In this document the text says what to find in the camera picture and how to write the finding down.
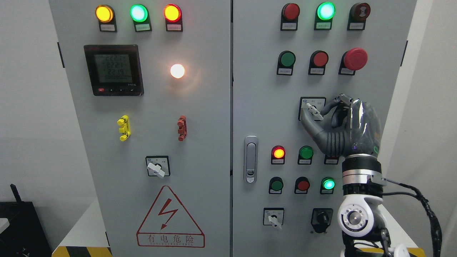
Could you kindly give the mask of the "gray robotic right hand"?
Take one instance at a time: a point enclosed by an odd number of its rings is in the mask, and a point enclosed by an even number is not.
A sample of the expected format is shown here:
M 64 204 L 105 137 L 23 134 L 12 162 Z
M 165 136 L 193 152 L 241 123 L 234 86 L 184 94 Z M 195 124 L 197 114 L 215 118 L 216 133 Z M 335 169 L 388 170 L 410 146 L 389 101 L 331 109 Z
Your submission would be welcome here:
M 378 157 L 381 125 L 375 109 L 366 101 L 339 94 L 324 106 L 322 116 L 335 109 L 331 119 L 332 131 L 318 124 L 309 111 L 301 110 L 302 126 L 327 156 L 365 154 Z

